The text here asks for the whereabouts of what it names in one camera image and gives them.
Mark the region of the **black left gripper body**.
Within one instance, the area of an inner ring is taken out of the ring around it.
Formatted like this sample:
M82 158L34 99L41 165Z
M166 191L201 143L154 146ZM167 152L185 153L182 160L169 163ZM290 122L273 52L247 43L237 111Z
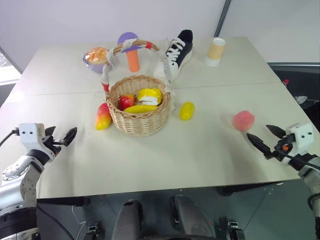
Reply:
M65 140L62 139L60 141L55 141L52 135L45 136L42 139L42 142L44 145L51 150L54 153L54 156L56 157L60 151L62 150L62 145L65 145Z

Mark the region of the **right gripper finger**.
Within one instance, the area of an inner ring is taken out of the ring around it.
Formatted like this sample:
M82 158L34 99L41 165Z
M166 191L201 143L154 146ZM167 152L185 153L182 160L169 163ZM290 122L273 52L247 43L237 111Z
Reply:
M275 135L276 137L284 137L286 135L286 131L281 129L278 126L275 125L269 125L267 124L266 127L270 130L270 132Z
M252 143L252 145L257 148L267 160L274 157L274 153L271 152L271 149L266 144L264 144L264 142L259 137L251 133L246 133L246 136Z

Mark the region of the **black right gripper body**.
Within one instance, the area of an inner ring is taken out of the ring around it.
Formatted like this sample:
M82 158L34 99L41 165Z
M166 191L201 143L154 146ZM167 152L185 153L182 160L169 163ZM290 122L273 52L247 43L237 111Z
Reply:
M289 155L289 153L293 149L293 143L295 141L296 138L294 133L282 136L280 140L277 142L276 146L274 147L274 150L276 152L275 158L279 161L283 161L285 158L293 160L294 157Z

